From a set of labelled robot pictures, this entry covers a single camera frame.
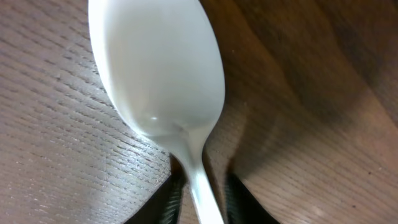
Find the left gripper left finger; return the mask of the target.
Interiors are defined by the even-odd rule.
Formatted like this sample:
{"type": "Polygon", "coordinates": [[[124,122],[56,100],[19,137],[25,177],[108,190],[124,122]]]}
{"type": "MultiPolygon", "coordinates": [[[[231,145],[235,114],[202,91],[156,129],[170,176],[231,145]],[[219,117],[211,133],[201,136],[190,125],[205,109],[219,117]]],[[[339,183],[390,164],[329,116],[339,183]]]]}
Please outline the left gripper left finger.
{"type": "Polygon", "coordinates": [[[185,183],[182,172],[173,173],[124,224],[177,224],[185,183]]]}

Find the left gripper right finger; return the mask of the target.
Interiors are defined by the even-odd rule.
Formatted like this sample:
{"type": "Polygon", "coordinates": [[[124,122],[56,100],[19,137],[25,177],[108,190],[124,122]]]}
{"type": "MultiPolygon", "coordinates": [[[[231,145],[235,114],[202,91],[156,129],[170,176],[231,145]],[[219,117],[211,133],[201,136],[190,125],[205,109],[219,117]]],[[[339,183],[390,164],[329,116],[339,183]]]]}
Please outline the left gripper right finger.
{"type": "Polygon", "coordinates": [[[226,175],[224,192],[229,224],[280,224],[232,172],[226,175]]]}

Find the white plastic spoon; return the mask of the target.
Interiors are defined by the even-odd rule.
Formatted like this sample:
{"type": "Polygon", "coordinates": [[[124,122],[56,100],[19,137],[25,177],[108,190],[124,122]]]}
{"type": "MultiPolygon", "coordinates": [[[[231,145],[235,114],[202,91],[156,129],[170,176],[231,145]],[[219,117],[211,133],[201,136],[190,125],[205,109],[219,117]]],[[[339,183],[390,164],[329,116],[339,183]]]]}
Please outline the white plastic spoon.
{"type": "Polygon", "coordinates": [[[198,0],[92,0],[96,66],[113,106],[137,134],[183,167],[200,223],[223,223],[203,148],[225,99],[220,50],[198,0]]]}

